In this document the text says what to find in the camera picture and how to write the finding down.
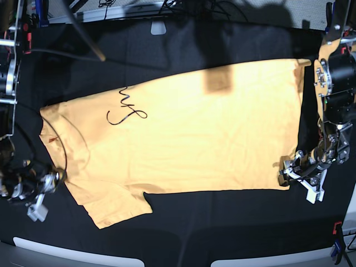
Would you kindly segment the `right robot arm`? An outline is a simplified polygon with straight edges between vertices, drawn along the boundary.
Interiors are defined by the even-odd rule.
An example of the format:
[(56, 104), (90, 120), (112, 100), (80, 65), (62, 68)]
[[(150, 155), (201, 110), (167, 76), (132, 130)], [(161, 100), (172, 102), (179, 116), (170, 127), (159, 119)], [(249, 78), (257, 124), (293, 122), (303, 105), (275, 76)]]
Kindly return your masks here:
[[(45, 194), (56, 190), (62, 178), (50, 165), (36, 173), (33, 168), (38, 163), (35, 148), (15, 121), (19, 67), (23, 49), (29, 44), (25, 24), (23, 1), (1, 1), (1, 198), (35, 209), (42, 205)], [(20, 130), (32, 153), (22, 167), (11, 164), (15, 156), (11, 139), (15, 130)]]

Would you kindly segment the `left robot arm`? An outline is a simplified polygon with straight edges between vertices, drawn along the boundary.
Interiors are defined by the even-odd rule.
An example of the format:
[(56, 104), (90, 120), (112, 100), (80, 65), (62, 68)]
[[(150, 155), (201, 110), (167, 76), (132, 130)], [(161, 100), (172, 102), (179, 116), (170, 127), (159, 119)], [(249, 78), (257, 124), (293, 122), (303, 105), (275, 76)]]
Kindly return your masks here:
[(327, 169), (349, 159), (352, 120), (355, 119), (355, 1), (327, 5), (326, 33), (314, 61), (314, 88), (321, 138), (310, 152), (298, 150), (284, 160), (278, 182), (297, 181), (321, 192)]

